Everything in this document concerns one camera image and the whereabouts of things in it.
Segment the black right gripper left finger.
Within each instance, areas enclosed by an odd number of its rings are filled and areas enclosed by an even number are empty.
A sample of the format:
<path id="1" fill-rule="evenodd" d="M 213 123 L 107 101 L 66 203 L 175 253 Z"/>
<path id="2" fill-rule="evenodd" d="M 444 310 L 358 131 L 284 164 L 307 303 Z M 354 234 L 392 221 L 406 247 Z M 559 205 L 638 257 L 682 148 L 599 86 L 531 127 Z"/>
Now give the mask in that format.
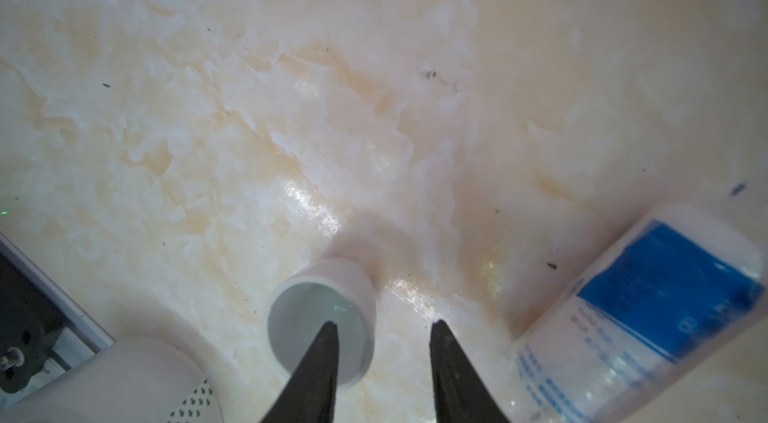
<path id="1" fill-rule="evenodd" d="M 331 423 L 338 368 L 337 325 L 326 322 L 262 422 Z"/>

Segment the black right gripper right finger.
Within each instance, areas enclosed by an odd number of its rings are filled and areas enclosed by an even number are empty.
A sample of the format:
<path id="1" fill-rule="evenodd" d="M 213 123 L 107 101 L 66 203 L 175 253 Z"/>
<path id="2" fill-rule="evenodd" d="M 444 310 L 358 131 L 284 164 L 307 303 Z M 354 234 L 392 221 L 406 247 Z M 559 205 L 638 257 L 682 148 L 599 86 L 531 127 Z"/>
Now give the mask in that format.
<path id="1" fill-rule="evenodd" d="M 438 423 L 509 422 L 444 320 L 432 325 L 429 349 Z"/>

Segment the white blue roll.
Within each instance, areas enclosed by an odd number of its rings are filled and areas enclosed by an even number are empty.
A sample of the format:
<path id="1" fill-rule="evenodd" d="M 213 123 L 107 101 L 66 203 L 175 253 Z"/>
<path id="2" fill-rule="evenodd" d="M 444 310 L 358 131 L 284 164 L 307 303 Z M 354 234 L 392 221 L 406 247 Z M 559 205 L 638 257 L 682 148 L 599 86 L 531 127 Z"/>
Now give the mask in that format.
<path id="1" fill-rule="evenodd" d="M 519 422 L 618 422 L 767 312 L 767 208 L 660 205 L 518 340 Z"/>

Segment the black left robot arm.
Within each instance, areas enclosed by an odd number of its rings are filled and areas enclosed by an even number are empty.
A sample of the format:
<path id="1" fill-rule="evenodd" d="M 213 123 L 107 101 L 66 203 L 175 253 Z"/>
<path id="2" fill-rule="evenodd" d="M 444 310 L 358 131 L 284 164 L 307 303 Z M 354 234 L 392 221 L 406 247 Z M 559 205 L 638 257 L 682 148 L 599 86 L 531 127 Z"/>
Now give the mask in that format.
<path id="1" fill-rule="evenodd" d="M 211 383 L 164 341 L 123 339 L 1 412 L 3 422 L 221 422 Z"/>

